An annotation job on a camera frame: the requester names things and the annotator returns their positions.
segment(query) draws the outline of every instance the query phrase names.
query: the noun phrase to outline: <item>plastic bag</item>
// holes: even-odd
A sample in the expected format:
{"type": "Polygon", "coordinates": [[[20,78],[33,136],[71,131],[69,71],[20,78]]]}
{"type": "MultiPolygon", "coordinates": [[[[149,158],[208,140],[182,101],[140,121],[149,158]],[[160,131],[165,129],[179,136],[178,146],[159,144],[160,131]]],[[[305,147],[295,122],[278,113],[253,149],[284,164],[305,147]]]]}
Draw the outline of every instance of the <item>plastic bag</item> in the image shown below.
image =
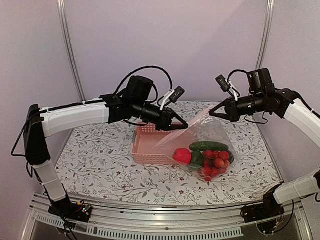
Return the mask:
{"type": "Polygon", "coordinates": [[[205,182],[226,174],[237,160],[226,131],[219,120],[209,115],[210,109],[212,106],[198,114],[187,129],[170,133],[153,147],[205,182]]]}

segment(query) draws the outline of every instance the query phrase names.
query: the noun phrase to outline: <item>basket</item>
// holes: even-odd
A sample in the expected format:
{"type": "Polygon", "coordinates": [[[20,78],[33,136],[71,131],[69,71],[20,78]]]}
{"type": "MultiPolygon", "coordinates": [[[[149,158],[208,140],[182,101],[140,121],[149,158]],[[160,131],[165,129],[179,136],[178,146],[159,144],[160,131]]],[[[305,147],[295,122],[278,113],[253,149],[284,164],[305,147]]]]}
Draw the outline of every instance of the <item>basket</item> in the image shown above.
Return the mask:
{"type": "Polygon", "coordinates": [[[131,145],[131,154],[137,164],[176,165],[168,156],[154,154],[153,147],[172,131],[157,131],[156,125],[137,126],[131,145]]]}

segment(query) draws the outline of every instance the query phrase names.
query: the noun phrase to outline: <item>purple wall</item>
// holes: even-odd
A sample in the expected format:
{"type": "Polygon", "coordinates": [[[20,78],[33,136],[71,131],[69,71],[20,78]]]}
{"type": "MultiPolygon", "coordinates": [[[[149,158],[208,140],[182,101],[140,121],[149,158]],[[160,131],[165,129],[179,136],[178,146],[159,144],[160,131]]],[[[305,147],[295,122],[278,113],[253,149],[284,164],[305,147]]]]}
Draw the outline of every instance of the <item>purple wall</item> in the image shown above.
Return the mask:
{"type": "MultiPolygon", "coordinates": [[[[277,88],[297,91],[319,113],[320,2],[275,2],[263,66],[269,68],[277,88]]],[[[272,116],[261,130],[286,180],[292,181],[320,166],[320,149],[295,126],[272,116]]],[[[320,239],[320,204],[312,196],[304,206],[314,239],[320,239]]]]}
{"type": "MultiPolygon", "coordinates": [[[[255,68],[267,1],[70,0],[70,34],[88,99],[113,93],[119,81],[144,65],[165,68],[182,100],[223,100],[215,78],[255,68]]],[[[145,70],[164,95],[163,73],[145,70]]],[[[237,80],[248,92],[246,77],[237,80]]]]}
{"type": "MultiPolygon", "coordinates": [[[[17,240],[27,208],[41,188],[26,160],[10,156],[31,104],[79,101],[68,62],[56,0],[0,1],[0,239],[17,240]]],[[[51,137],[55,160],[67,134],[51,137]]],[[[23,153],[22,144],[16,150],[23,153]]]]}

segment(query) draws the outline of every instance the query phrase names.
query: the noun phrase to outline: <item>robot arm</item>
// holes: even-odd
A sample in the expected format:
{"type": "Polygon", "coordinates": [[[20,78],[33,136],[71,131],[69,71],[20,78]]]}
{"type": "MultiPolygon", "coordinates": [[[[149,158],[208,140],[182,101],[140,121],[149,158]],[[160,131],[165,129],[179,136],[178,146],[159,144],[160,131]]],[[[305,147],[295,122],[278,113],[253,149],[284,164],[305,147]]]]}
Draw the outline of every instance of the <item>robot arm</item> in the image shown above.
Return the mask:
{"type": "MultiPolygon", "coordinates": [[[[147,101],[152,87],[155,87],[152,80],[142,76],[132,76],[127,87],[118,94],[102,95],[91,101],[53,108],[39,108],[37,104],[29,108],[23,129],[25,158],[48,194],[51,214],[58,215],[62,219],[88,222],[91,207],[84,203],[79,206],[70,201],[50,161],[46,138],[89,124],[111,124],[127,121],[131,117],[141,119],[144,123],[155,124],[157,130],[172,131],[188,127],[188,123],[172,109],[160,108],[147,101]],[[180,124],[173,124],[174,118],[180,124]]],[[[178,87],[176,91],[170,92],[173,93],[170,101],[175,102],[184,90],[178,87]]]]}
{"type": "MultiPolygon", "coordinates": [[[[275,113],[305,133],[320,148],[320,116],[311,109],[304,99],[290,89],[276,89],[269,70],[259,69],[246,72],[249,81],[249,96],[230,97],[210,110],[213,117],[231,122],[239,121],[240,116],[265,112],[275,113]],[[225,113],[216,111],[224,107],[225,113]]],[[[220,75],[216,78],[224,92],[230,90],[228,81],[220,75]]],[[[295,181],[280,184],[263,196],[263,203],[246,206],[243,212],[245,221],[252,222],[264,217],[274,217],[284,213],[282,204],[297,198],[306,198],[320,193],[320,169],[300,177],[295,181]]]]}

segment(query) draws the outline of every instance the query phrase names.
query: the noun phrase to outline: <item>white floral surface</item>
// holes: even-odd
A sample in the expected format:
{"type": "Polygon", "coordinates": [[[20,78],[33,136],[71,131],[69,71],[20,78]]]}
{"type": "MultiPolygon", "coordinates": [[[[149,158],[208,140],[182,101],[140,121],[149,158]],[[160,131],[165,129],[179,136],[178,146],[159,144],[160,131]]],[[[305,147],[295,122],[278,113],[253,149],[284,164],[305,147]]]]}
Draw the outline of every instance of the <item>white floral surface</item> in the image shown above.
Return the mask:
{"type": "MultiPolygon", "coordinates": [[[[185,120],[209,102],[170,107],[185,120]]],[[[130,154],[135,127],[124,122],[76,128],[56,164],[66,190],[124,202],[161,205],[216,205],[261,200],[280,179],[253,123],[222,120],[236,152],[226,174],[202,182],[174,165],[140,165],[130,154]]]]}

